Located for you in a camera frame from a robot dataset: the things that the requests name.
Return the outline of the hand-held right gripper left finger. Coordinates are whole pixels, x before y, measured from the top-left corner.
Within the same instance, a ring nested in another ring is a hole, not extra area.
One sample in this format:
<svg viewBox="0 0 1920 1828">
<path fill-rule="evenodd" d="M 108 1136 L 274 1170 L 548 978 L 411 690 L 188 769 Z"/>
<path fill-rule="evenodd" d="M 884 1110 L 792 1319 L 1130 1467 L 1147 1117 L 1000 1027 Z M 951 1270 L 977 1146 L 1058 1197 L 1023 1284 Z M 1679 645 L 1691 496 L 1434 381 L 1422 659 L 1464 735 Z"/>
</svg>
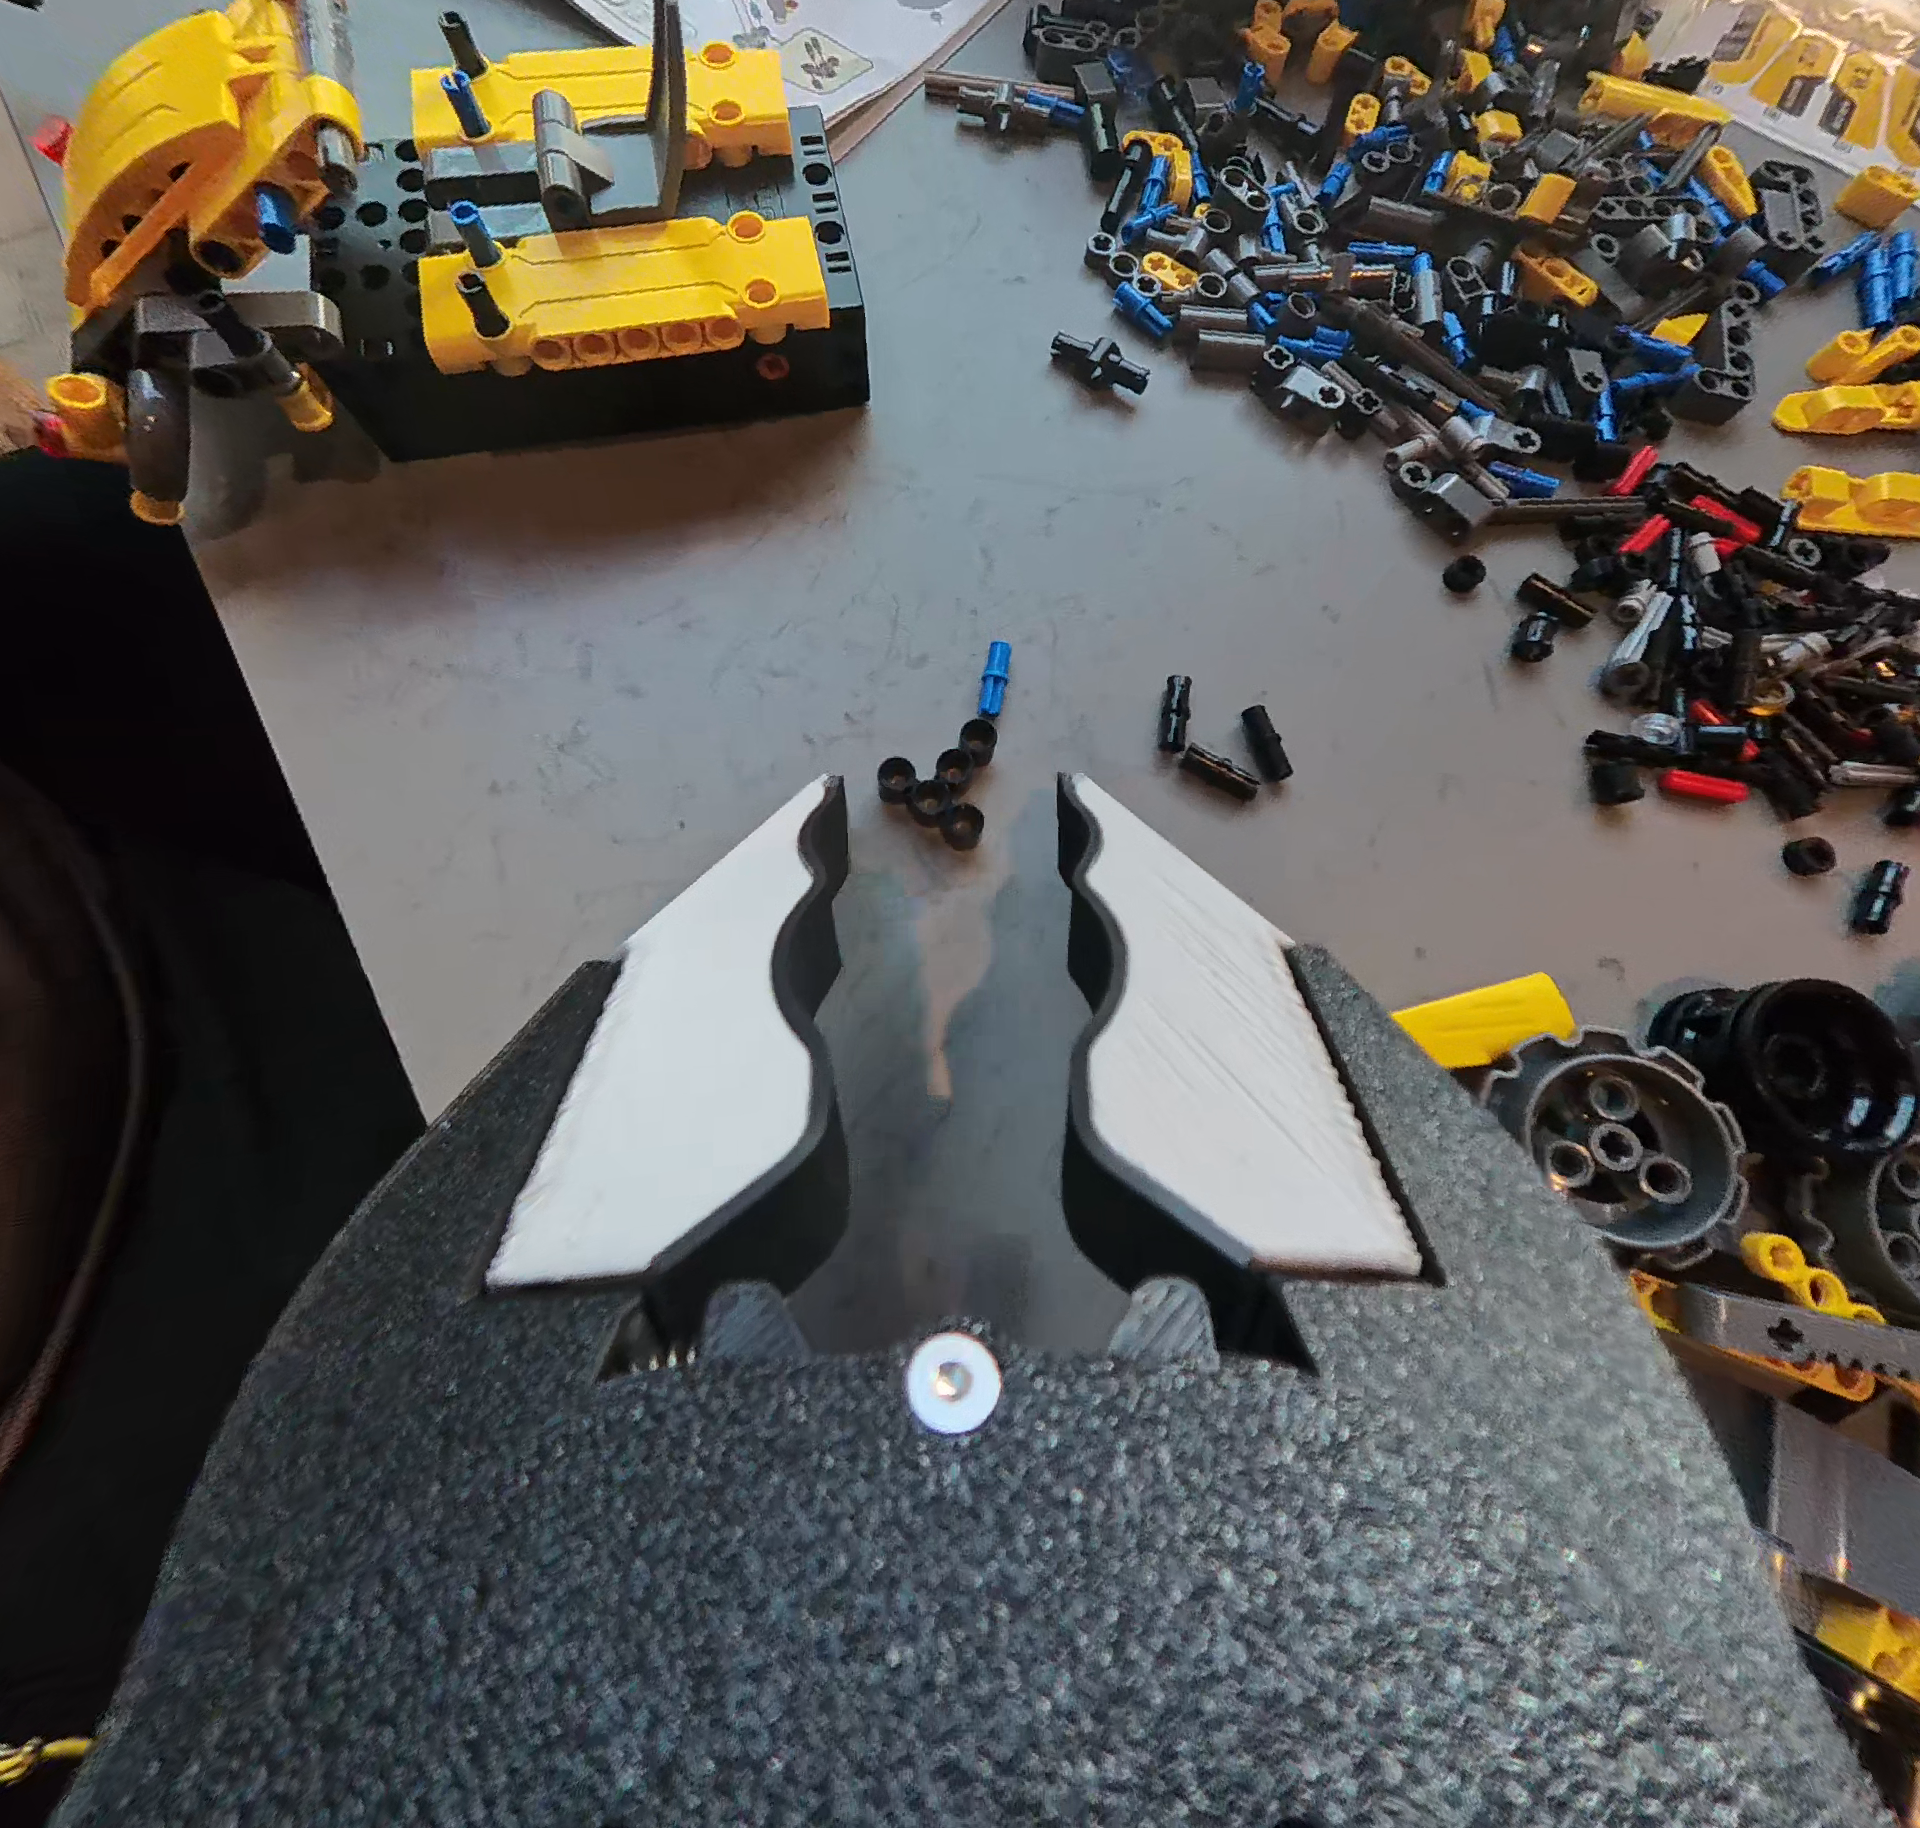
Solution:
<svg viewBox="0 0 1920 1828">
<path fill-rule="evenodd" d="M 653 1284 L 824 1159 L 844 779 L 812 779 L 625 940 L 489 1292 Z"/>
</svg>

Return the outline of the sticker sheet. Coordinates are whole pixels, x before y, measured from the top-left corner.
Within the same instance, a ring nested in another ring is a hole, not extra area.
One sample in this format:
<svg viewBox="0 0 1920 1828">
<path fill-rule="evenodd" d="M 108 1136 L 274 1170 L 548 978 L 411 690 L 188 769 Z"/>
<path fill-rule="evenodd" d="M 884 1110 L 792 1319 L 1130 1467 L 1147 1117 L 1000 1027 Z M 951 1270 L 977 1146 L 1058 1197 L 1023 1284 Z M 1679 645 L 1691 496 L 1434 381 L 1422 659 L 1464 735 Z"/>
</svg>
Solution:
<svg viewBox="0 0 1920 1828">
<path fill-rule="evenodd" d="M 1705 98 L 1845 175 L 1918 169 L 1918 0 L 1685 0 L 1660 60 L 1698 57 Z"/>
</svg>

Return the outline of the black multi-hole connector piece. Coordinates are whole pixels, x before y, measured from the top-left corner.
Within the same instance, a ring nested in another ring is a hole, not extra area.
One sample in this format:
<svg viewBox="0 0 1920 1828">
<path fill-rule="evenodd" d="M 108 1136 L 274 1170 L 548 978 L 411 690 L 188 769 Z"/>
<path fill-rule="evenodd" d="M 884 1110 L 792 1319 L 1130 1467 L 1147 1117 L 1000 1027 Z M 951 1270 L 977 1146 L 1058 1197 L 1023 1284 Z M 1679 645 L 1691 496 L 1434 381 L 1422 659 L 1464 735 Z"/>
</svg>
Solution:
<svg viewBox="0 0 1920 1828">
<path fill-rule="evenodd" d="M 973 853 L 989 826 L 986 811 L 973 801 L 973 789 L 992 767 L 997 749 L 997 717 L 974 713 L 929 769 L 919 769 L 900 753 L 879 759 L 877 797 L 939 836 L 949 849 Z"/>
</svg>

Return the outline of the yellow curved panel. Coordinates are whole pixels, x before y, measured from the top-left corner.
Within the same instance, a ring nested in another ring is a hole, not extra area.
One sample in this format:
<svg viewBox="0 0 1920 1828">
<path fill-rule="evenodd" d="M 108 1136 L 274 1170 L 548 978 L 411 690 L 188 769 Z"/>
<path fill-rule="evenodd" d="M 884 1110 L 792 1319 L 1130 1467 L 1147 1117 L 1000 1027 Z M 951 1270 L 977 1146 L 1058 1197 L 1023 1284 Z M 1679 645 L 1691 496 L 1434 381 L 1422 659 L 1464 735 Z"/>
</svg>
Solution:
<svg viewBox="0 0 1920 1828">
<path fill-rule="evenodd" d="M 1405 1005 L 1393 1019 L 1448 1072 L 1494 1065 L 1541 1038 L 1566 1041 L 1577 1036 L 1573 1004 L 1545 971 Z"/>
</svg>

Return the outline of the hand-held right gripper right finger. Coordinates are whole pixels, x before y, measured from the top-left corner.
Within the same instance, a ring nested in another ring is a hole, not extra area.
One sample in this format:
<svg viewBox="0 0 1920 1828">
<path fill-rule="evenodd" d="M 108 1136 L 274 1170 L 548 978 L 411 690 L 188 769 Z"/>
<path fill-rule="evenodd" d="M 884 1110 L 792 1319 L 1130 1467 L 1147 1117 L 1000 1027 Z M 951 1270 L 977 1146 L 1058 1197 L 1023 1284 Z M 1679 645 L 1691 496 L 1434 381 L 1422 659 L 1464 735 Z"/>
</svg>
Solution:
<svg viewBox="0 0 1920 1828">
<path fill-rule="evenodd" d="M 1091 773 L 1058 776 L 1062 1205 L 1114 1284 L 1417 1281 L 1427 1257 L 1295 938 Z"/>
</svg>

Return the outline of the yellow toy vehicle model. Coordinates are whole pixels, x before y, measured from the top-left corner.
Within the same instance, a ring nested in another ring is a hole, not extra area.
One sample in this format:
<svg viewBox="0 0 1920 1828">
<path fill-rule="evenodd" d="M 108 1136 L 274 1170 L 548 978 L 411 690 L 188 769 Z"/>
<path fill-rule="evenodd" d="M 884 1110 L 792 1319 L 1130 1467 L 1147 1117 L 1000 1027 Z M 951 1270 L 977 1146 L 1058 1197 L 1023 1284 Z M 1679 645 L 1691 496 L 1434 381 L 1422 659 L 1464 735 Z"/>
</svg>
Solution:
<svg viewBox="0 0 1920 1828">
<path fill-rule="evenodd" d="M 349 0 L 228 0 L 97 80 L 61 150 L 68 366 L 33 433 L 188 506 L 196 414 L 257 441 L 349 418 L 394 463 L 870 396 L 866 310 L 822 114 L 778 52 L 692 42 L 480 48 L 411 75 L 367 132 Z"/>
</svg>

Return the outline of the pile of small building parts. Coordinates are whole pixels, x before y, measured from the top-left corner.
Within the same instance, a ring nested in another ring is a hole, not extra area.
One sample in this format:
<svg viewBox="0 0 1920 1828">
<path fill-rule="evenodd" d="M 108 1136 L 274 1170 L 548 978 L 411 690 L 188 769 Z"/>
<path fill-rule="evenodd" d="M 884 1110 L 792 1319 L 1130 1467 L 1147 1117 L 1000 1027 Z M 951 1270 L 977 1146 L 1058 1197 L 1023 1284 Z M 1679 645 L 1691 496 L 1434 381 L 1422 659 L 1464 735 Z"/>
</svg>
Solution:
<svg viewBox="0 0 1920 1828">
<path fill-rule="evenodd" d="M 1036 77 L 924 94 L 999 144 L 1077 137 L 1114 317 L 1302 433 L 1376 441 L 1454 603 L 1494 533 L 1564 543 L 1517 579 L 1502 656 L 1620 634 L 1589 645 L 1596 810 L 1752 801 L 1812 880 L 1838 869 L 1814 817 L 1877 795 L 1906 842 L 1845 925 L 1879 938 L 1916 898 L 1916 579 L 1885 576 L 1916 472 L 1768 489 L 1673 447 L 1755 405 L 1763 313 L 1827 288 L 1852 319 L 1768 425 L 1916 439 L 1916 144 L 1843 186 L 1837 239 L 1814 169 L 1743 159 L 1718 63 L 1653 60 L 1650 24 L 1643 0 L 1062 0 L 1024 20 Z"/>
</svg>

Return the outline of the pile of yellow beams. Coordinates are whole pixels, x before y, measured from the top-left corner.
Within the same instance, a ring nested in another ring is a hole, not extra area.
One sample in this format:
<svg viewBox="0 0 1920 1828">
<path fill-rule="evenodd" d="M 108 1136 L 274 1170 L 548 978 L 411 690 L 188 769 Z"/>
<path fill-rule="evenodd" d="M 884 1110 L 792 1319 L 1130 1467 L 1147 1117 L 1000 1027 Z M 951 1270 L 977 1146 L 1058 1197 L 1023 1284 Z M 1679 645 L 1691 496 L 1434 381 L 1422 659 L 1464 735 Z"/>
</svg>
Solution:
<svg viewBox="0 0 1920 1828">
<path fill-rule="evenodd" d="M 1785 1238 L 1761 1246 L 1758 1263 L 1780 1274 L 1787 1297 L 1644 1265 L 1627 1277 L 1641 1270 L 1916 1332 L 1854 1301 L 1837 1277 L 1808 1271 Z M 1824 1669 L 1916 1703 L 1916 1408 L 1891 1388 L 1865 1403 L 1840 1400 L 1655 1329 L 1677 1352 L 1734 1474 L 1790 1626 Z"/>
</svg>

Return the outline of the black wheel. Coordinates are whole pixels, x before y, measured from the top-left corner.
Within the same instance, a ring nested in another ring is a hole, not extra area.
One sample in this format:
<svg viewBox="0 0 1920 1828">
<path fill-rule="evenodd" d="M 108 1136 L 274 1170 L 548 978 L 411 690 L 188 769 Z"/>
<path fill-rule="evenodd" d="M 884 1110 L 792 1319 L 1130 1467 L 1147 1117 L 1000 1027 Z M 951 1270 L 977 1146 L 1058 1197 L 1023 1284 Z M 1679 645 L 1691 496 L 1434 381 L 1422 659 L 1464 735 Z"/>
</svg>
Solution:
<svg viewBox="0 0 1920 1828">
<path fill-rule="evenodd" d="M 1686 1060 L 1771 1159 L 1873 1163 L 1916 1136 L 1908 1041 L 1870 996 L 1837 979 L 1695 987 L 1663 1001 L 1644 1038 Z"/>
</svg>

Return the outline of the grey desk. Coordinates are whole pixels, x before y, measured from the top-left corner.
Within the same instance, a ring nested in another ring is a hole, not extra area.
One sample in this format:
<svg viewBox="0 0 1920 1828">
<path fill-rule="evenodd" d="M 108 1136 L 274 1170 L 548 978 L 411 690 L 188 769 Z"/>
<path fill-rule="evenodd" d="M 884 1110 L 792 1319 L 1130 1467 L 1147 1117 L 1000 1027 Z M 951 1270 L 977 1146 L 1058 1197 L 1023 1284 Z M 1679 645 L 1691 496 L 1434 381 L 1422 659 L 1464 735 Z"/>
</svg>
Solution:
<svg viewBox="0 0 1920 1828">
<path fill-rule="evenodd" d="M 196 546 L 424 1116 L 818 773 L 848 797 L 820 1022 L 853 1211 L 794 1306 L 829 1349 L 970 1315 L 1093 1352 L 1125 1308 L 1060 1207 L 1088 1017 L 1060 769 L 1387 1007 L 1547 971 L 1629 1027 L 1674 987 L 1818 976 L 1916 1015 L 1916 896 L 1887 938 L 1846 925 L 1900 852 L 1875 794 L 1812 821 L 1838 852 L 1812 880 L 1766 808 L 1591 805 L 1589 647 L 1615 637 L 1505 657 L 1556 533 L 1494 533 L 1452 602 L 1372 439 L 1130 333 L 1143 400 L 1060 376 L 1050 336 L 1113 322 L 1075 142 L 985 142 L 913 92 L 841 167 L 865 408 L 285 485 Z M 956 852 L 877 766 L 933 767 L 992 640 L 1013 677 Z M 1177 671 L 1188 746 L 1258 773 L 1260 703 L 1292 778 L 1238 803 L 1184 776 L 1157 746 Z"/>
</svg>

